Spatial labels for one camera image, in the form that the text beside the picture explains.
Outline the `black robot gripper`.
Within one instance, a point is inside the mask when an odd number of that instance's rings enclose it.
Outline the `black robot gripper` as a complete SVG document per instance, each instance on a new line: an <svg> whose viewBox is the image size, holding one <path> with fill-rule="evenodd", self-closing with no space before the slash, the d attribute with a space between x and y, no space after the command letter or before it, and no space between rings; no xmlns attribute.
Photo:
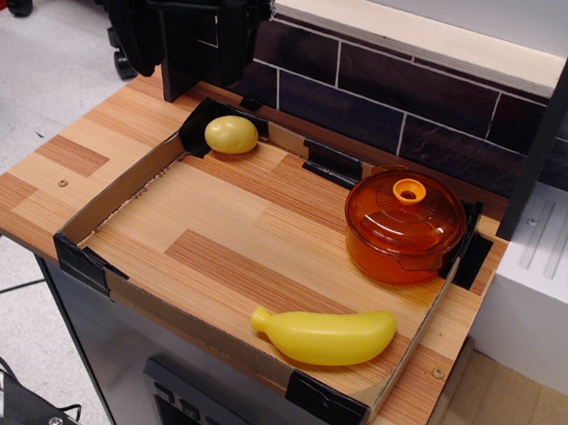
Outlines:
<svg viewBox="0 0 568 425"><path fill-rule="evenodd" d="M160 17L183 14L214 18L222 77L241 79L256 47L258 26L275 12L275 0L95 0L108 13L117 47L134 71L150 76L165 58Z"/></svg>

